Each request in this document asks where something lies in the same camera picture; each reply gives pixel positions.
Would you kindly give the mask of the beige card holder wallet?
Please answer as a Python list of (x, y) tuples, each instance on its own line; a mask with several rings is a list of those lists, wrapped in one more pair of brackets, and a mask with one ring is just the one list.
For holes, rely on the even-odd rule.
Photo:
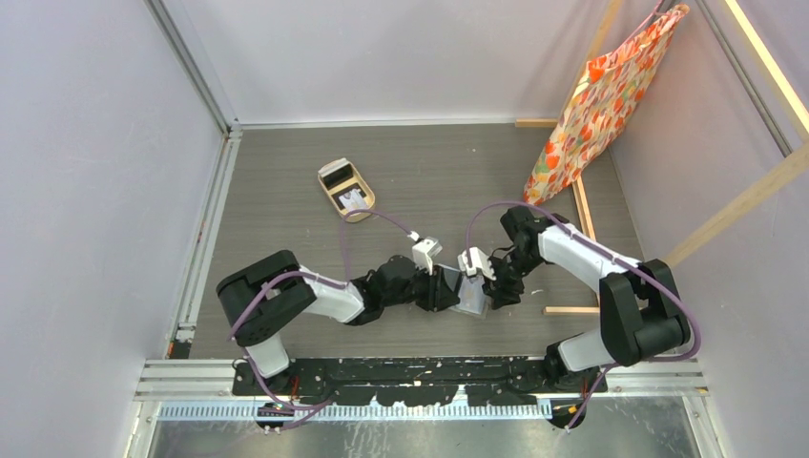
[(484, 293), (485, 285), (485, 278), (482, 276), (468, 277), (461, 275), (457, 288), (459, 302), (451, 306), (450, 309), (483, 319), (488, 312), (489, 301), (489, 297)]

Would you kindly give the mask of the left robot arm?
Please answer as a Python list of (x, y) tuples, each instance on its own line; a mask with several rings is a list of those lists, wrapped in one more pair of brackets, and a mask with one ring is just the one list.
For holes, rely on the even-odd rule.
[(229, 337), (244, 349), (267, 393), (284, 393), (293, 380), (280, 332), (300, 314), (325, 316), (359, 326), (386, 308), (414, 304), (440, 312), (460, 303), (461, 273), (450, 267), (418, 266), (393, 256), (377, 269), (347, 282), (319, 275), (280, 250), (219, 282), (216, 294), (231, 326)]

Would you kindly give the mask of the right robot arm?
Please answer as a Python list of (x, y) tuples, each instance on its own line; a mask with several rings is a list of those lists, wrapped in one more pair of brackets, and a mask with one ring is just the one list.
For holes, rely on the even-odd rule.
[(513, 202), (500, 223), (511, 242), (505, 255), (467, 245), (458, 258), (468, 276), (484, 277), (483, 291), (493, 307), (518, 303), (524, 277), (542, 264), (565, 269), (599, 299), (594, 330), (548, 346), (544, 374), (553, 389), (571, 390), (586, 370), (668, 361), (677, 347), (698, 345), (665, 262), (621, 255), (566, 219), (525, 203)]

